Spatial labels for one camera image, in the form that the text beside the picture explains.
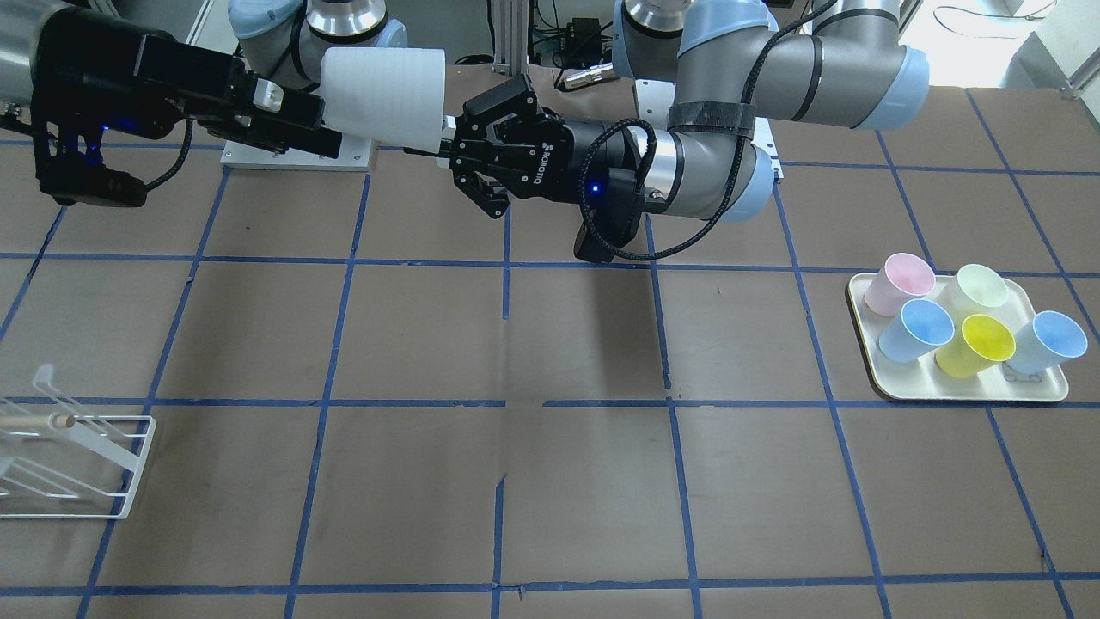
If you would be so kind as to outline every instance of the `cup rim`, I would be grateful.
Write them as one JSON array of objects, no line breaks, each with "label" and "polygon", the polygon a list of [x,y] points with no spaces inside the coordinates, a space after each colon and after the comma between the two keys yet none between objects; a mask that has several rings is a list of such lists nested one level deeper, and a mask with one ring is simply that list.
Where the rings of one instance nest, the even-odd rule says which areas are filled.
[{"label": "cup rim", "polygon": [[[927,305],[932,312],[938,311],[937,318],[947,320],[947,325],[948,325],[946,330],[947,338],[942,341],[931,342],[913,333],[913,330],[910,329],[909,323],[905,321],[906,318],[905,311],[911,306],[911,303],[912,306]],[[926,346],[937,346],[937,347],[946,346],[947,344],[950,343],[952,340],[955,339],[955,321],[952,319],[952,316],[947,313],[947,309],[944,309],[944,307],[938,302],[936,302],[935,300],[931,300],[927,298],[911,298],[906,300],[904,305],[901,306],[901,309],[898,312],[898,314],[901,317],[901,322],[902,325],[904,325],[905,331],[909,332],[909,334],[912,335],[913,339],[920,342],[921,344],[924,344]]]},{"label": "cup rim", "polygon": [[[1003,358],[1001,356],[990,357],[989,355],[983,355],[982,353],[980,353],[974,346],[974,344],[971,344],[970,338],[967,335],[967,324],[971,323],[974,321],[988,322],[988,323],[990,323],[991,325],[994,327],[993,329],[996,329],[997,331],[1001,332],[1001,334],[1008,336],[1009,342],[1012,344],[1012,346],[1008,351],[1007,355]],[[959,334],[963,336],[963,341],[966,343],[967,349],[971,353],[974,353],[978,357],[981,357],[982,360],[986,360],[987,362],[993,362],[993,363],[1001,364],[1001,363],[1008,362],[1009,360],[1012,358],[1013,355],[1016,354],[1016,339],[1012,334],[1012,331],[1010,331],[1009,328],[1004,327],[1004,323],[998,321],[997,319],[994,319],[992,317],[989,317],[989,316],[986,316],[986,314],[971,314],[970,317],[967,317],[963,321],[963,324],[959,325]]]},{"label": "cup rim", "polygon": [[[987,280],[988,281],[996,280],[1000,284],[999,286],[996,286],[994,284],[994,286],[997,287],[997,291],[993,295],[996,298],[992,299],[992,302],[983,302],[982,300],[975,297],[974,291],[976,290],[974,289],[974,286],[965,285],[967,283],[971,283],[968,281],[969,278],[968,276],[982,277],[982,279],[980,279],[981,283],[986,283]],[[955,280],[958,281],[959,289],[963,290],[963,294],[966,295],[967,299],[978,303],[981,307],[996,309],[997,307],[1000,307],[1009,301],[1009,286],[1008,284],[1004,283],[1004,277],[1002,277],[1000,273],[990,268],[989,266],[986,266],[985,264],[978,264],[972,262],[970,264],[964,264],[955,273]]]},{"label": "cup rim", "polygon": [[[903,264],[898,264],[898,261],[900,259],[904,259],[905,262]],[[925,289],[922,287],[921,289],[909,289],[904,286],[899,285],[893,277],[893,273],[891,272],[892,270],[891,266],[893,268],[898,268],[902,267],[903,265],[912,266],[920,270],[919,274],[921,276],[927,277],[928,279],[927,288]],[[936,272],[932,269],[932,266],[920,255],[915,255],[906,251],[899,251],[898,253],[893,253],[889,257],[887,257],[886,262],[882,263],[882,270],[886,274],[887,279],[889,279],[890,283],[895,288],[910,296],[924,296],[931,292],[934,287],[936,287]]]},{"label": "cup rim", "polygon": [[[1050,346],[1050,344],[1043,339],[1042,334],[1040,334],[1038,330],[1040,321],[1043,322],[1057,321],[1059,323],[1059,328],[1067,329],[1074,332],[1072,335],[1077,339],[1076,342],[1079,343],[1080,345],[1075,346],[1071,351],[1068,352],[1068,354],[1063,351],[1056,351],[1055,347]],[[1037,340],[1038,343],[1042,344],[1044,349],[1046,349],[1047,351],[1054,353],[1059,357],[1065,357],[1067,360],[1076,360],[1085,355],[1085,353],[1088,352],[1089,350],[1089,339],[1085,334],[1085,330],[1081,329],[1081,325],[1077,324],[1077,321],[1070,319],[1069,317],[1063,314],[1062,312],[1053,311],[1053,309],[1047,309],[1047,311],[1035,314],[1035,319],[1032,321],[1031,324],[1031,330],[1032,333],[1035,335],[1035,340]]]}]

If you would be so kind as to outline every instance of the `black cable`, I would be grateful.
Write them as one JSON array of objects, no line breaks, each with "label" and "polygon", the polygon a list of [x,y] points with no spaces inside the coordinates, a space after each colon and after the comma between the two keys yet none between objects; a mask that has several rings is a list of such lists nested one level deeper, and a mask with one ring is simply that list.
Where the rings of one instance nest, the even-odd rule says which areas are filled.
[{"label": "black cable", "polygon": [[596,36],[602,35],[604,33],[604,31],[607,30],[608,27],[610,27],[612,24],[614,24],[614,23],[615,22],[610,21],[610,22],[607,22],[604,25],[600,26],[600,30],[597,30],[596,32],[593,32],[592,34],[587,35],[584,38],[584,41],[582,41],[576,47],[573,48],[572,52],[570,52],[570,54],[568,56],[565,56],[565,57],[562,58],[562,60],[561,60],[561,70],[558,71],[558,77],[556,77],[554,80],[553,80],[553,87],[554,88],[559,88],[561,86],[561,78],[562,78],[562,76],[565,75],[565,67],[569,66],[569,60],[573,59],[573,56],[575,56],[578,52],[580,52],[581,49],[583,49],[584,46],[587,45],[588,43],[591,43],[593,38],[595,38]]},{"label": "black cable", "polygon": [[947,10],[947,11],[959,11],[960,13],[967,13],[969,15],[975,15],[975,16],[978,16],[978,18],[991,18],[991,19],[999,19],[999,20],[1025,20],[1025,21],[1031,21],[1031,22],[1037,22],[1037,21],[1045,20],[1046,16],[1040,18],[1040,16],[1036,16],[1036,15],[1038,15],[1043,11],[1045,11],[1047,9],[1050,9],[1050,8],[1053,8],[1053,7],[1057,5],[1057,4],[1058,4],[1058,0],[1052,0],[1049,3],[1047,3],[1042,9],[1037,9],[1035,11],[1032,11],[1031,13],[1027,13],[1026,15],[1001,15],[1001,14],[998,14],[998,13],[979,13],[977,11],[971,11],[969,9],[964,9],[961,7],[953,7],[950,4],[943,4],[943,5],[936,7],[935,9],[932,10],[932,19],[936,20],[936,23],[938,23],[941,26],[943,26],[943,29],[946,30],[947,32],[950,32],[952,34],[958,34],[959,36],[966,36],[967,38],[1005,38],[1005,40],[1013,40],[1013,38],[1020,38],[1020,37],[1019,36],[999,36],[999,35],[966,34],[966,33],[959,32],[959,31],[950,27],[949,25],[945,24],[944,20],[939,19],[939,14],[936,11],[938,11],[941,9],[944,9],[944,10]]},{"label": "black cable", "polygon": [[561,30],[561,20],[558,19],[558,0],[550,0],[550,5],[553,7],[553,26]]},{"label": "black cable", "polygon": [[[295,12],[294,19],[295,19],[295,24],[298,23],[298,20],[305,20],[306,19],[306,0],[301,1],[301,7],[298,7],[298,11]],[[283,66],[283,63],[285,63],[286,59],[290,57],[290,52],[294,51],[295,43],[297,43],[297,41],[296,41],[296,38],[294,36],[294,31],[297,31],[298,35],[300,36],[301,35],[301,26],[297,26],[297,27],[292,26],[290,31],[292,31],[292,33],[290,33],[290,41],[287,42],[286,47],[283,48],[283,53],[278,55],[278,58],[275,60],[275,64],[272,65],[272,69],[270,71],[267,71],[267,75],[264,75],[264,79],[271,79],[272,77],[274,77],[275,74],[278,71],[278,69]],[[244,48],[241,47],[240,44],[238,44],[237,47],[241,51],[241,56],[244,56]]]},{"label": "black cable", "polygon": [[[768,54],[771,53],[772,47],[779,44],[779,41],[782,37],[802,27],[803,24],[809,23],[817,19],[822,14],[824,14],[826,11],[832,9],[833,5],[836,4],[836,2],[837,0],[827,0],[818,9],[815,9],[805,16],[789,23],[788,25],[783,26],[779,32],[773,34],[770,38],[768,38],[768,42],[765,43],[763,47],[760,49],[760,54],[757,55],[757,59],[752,64],[752,69],[749,70],[749,75],[745,80],[745,88],[741,91],[741,103],[747,104],[752,102],[752,95],[756,91],[756,82],[760,78],[760,71],[763,70],[763,63],[765,60],[768,59]],[[648,262],[651,259],[660,259],[662,257],[668,257],[670,255],[680,253],[681,251],[690,247],[691,245],[702,240],[702,237],[705,236],[718,223],[718,220],[722,219],[722,215],[725,214],[726,211],[729,210],[729,208],[733,206],[733,203],[730,203],[729,200],[733,198],[734,188],[737,185],[737,176],[741,167],[741,159],[745,156],[745,143],[748,141],[748,137],[746,135],[737,136],[737,145],[734,147],[734,162],[729,167],[729,175],[726,176],[726,191],[722,197],[722,202],[718,205],[718,209],[714,212],[714,214],[711,215],[706,224],[703,225],[703,229],[701,229],[698,232],[695,232],[695,235],[693,235],[692,237],[688,239],[686,241],[675,246],[650,253],[635,253],[631,251],[625,251],[607,242],[607,239],[604,237],[604,235],[600,232],[600,230],[595,225],[595,221],[593,220],[592,217],[592,208],[588,206],[588,197],[586,194],[586,189],[588,186],[588,179],[587,179],[588,168],[592,166],[592,161],[595,158],[596,152],[615,133],[622,131],[626,126],[640,126],[642,130],[646,131],[646,137],[647,137],[646,154],[642,156],[641,165],[638,167],[638,170],[635,174],[636,190],[641,187],[641,185],[646,180],[646,174],[649,173],[649,165],[652,163],[653,156],[656,155],[657,152],[657,132],[653,130],[653,126],[648,122],[646,122],[645,120],[638,118],[624,119],[608,126],[607,130],[601,133],[600,136],[596,137],[596,140],[592,143],[592,145],[588,146],[588,150],[584,153],[584,159],[581,162],[581,174],[580,174],[581,179],[578,186],[578,190],[580,192],[581,215],[584,217],[584,225],[587,229],[588,233],[591,233],[592,236],[596,239],[596,242],[598,242],[601,246],[603,246],[606,251],[609,251],[612,254],[617,255],[618,257],[622,257],[624,259],[634,259],[636,262]]]},{"label": "black cable", "polygon": [[184,166],[184,162],[187,161],[187,153],[191,150],[191,134],[195,132],[195,121],[190,118],[187,119],[187,123],[184,125],[184,143],[179,146],[179,155],[176,156],[176,163],[172,164],[172,167],[167,172],[157,177],[156,180],[151,183],[145,183],[145,190],[152,191],[153,189],[160,187],[161,185],[168,181],[169,178],[179,172],[179,168]]},{"label": "black cable", "polygon": [[457,65],[484,65],[493,62],[493,56],[488,54],[470,54],[454,60]]},{"label": "black cable", "polygon": [[[554,29],[554,30],[561,30],[561,25],[560,24],[554,25],[554,24],[550,23],[549,21],[547,21],[546,16],[542,15],[542,7],[539,5],[539,0],[531,0],[531,7],[535,9],[535,14],[538,15],[538,18],[540,20],[542,20],[542,23],[547,24],[547,27],[551,27],[551,29]],[[557,2],[554,3],[554,21],[556,22],[558,21],[558,4],[557,4]]]},{"label": "black cable", "polygon": [[493,27],[493,0],[485,0],[485,19],[488,20],[488,40],[496,56],[496,29]]}]

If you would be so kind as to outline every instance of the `light blue joint cap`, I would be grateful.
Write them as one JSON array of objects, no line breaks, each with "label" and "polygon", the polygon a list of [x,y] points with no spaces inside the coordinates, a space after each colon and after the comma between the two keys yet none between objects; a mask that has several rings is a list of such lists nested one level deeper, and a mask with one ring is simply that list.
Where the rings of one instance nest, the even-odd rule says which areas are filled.
[{"label": "light blue joint cap", "polygon": [[723,213],[721,221],[745,221],[756,217],[768,205],[771,189],[776,185],[776,172],[771,168],[771,156],[756,144],[757,164],[752,168],[752,177],[745,190],[738,196],[734,206]]},{"label": "light blue joint cap", "polygon": [[905,47],[898,77],[856,129],[901,129],[916,117],[928,97],[928,58],[924,52]]},{"label": "light blue joint cap", "polygon": [[231,0],[229,23],[233,26],[233,36],[260,36],[293,18],[300,5],[299,0]]},{"label": "light blue joint cap", "polygon": [[405,27],[405,24],[392,19],[386,22],[386,27],[382,29],[382,34],[380,34],[378,40],[374,42],[374,46],[408,47],[409,31]]},{"label": "light blue joint cap", "polygon": [[626,34],[623,32],[623,0],[615,0],[615,20],[612,25],[612,67],[619,77],[634,79],[630,58],[626,55]]},{"label": "light blue joint cap", "polygon": [[688,10],[678,56],[723,34],[774,23],[776,18],[760,0],[697,0]]}]

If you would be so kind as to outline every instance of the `pink cup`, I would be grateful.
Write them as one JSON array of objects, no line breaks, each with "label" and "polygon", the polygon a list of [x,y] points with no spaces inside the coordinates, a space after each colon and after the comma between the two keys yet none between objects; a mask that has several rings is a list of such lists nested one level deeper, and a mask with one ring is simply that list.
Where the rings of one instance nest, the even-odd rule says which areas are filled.
[{"label": "pink cup", "polygon": [[928,263],[912,253],[895,253],[876,273],[864,295],[871,312],[893,317],[905,301],[932,291],[936,273]]}]

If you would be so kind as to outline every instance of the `yellow cup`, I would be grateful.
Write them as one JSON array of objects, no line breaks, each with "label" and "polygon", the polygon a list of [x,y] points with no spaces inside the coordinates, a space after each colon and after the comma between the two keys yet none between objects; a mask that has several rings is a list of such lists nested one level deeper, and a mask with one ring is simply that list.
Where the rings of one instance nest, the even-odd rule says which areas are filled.
[{"label": "yellow cup", "polygon": [[936,365],[949,377],[967,378],[1008,362],[1015,352],[1009,328],[992,317],[974,314],[963,321],[955,340],[936,352]]}]

